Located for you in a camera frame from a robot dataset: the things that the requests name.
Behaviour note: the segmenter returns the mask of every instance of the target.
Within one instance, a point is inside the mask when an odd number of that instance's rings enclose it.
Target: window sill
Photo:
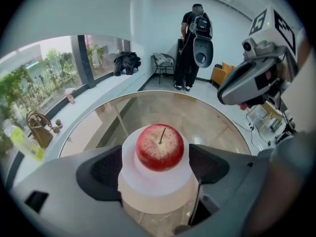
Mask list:
[[[147,79],[146,73],[141,73],[141,71],[132,76],[110,77],[79,95],[73,105],[67,104],[51,120],[55,124],[55,121],[60,119],[63,127],[58,134],[53,134],[53,140],[45,149],[44,162],[59,158],[67,138],[86,115],[111,99],[136,92]],[[137,80],[139,80],[139,84],[133,86]],[[30,175],[41,164],[29,156],[24,156],[17,169],[13,186]]]

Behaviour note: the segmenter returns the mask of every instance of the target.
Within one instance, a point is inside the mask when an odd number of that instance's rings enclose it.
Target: black jacket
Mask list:
[[[135,52],[121,52],[117,55],[114,60],[115,68],[114,75],[120,76],[122,71],[125,69],[127,75],[132,75],[134,68],[137,68],[141,65],[140,58]]]

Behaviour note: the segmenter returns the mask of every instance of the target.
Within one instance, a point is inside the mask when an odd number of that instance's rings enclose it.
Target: black pants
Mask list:
[[[179,65],[175,73],[174,79],[177,86],[182,86],[185,77],[185,86],[192,87],[197,78],[199,67],[197,66],[193,55],[193,43],[188,43],[180,56]]]

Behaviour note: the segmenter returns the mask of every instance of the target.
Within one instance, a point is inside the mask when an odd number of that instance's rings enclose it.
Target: black t-shirt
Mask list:
[[[195,38],[195,34],[190,33],[190,29],[189,26],[192,23],[192,21],[195,19],[195,14],[193,11],[189,11],[188,13],[184,14],[183,19],[182,19],[182,23],[187,23],[188,27],[187,27],[187,33],[186,36],[184,38],[184,42],[186,43],[188,38],[190,38],[190,41],[193,41]]]

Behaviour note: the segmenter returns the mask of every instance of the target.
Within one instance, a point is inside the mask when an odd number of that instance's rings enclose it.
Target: window frame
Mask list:
[[[121,39],[123,51],[130,51],[130,41]],[[110,78],[114,75],[113,72],[109,72],[105,75],[101,75],[97,78],[93,77],[92,69],[89,64],[87,49],[85,46],[84,35],[75,35],[71,36],[71,44],[72,44],[72,51],[75,60],[75,64],[78,70],[79,77],[81,79],[82,85],[79,86],[73,93],[72,96],[74,98],[78,97],[86,90],[94,88],[98,83],[102,82],[103,80]],[[69,100],[66,96],[62,97],[54,103],[46,112],[43,114],[46,115],[49,119],[54,118],[54,116],[63,109]],[[10,190],[13,187],[13,182],[16,176],[16,173],[19,169],[19,166],[24,158],[24,154],[20,151],[17,152],[15,155],[11,166],[7,172],[7,175],[4,177],[3,182],[5,188]]]
[[[75,59],[75,64],[78,70],[79,77],[81,79],[82,85],[78,87],[73,93],[74,98],[78,97],[80,94],[88,89],[94,88],[98,83],[103,80],[114,76],[113,72],[109,72],[105,75],[101,75],[97,78],[93,77],[92,69],[89,64],[87,49],[85,46],[85,35],[74,35],[71,36],[71,44],[73,50],[73,56]],[[123,51],[130,51],[130,41],[121,39],[123,43]],[[52,119],[62,108],[64,108],[69,103],[67,97],[61,98],[54,105],[52,105],[43,114],[49,119]]]

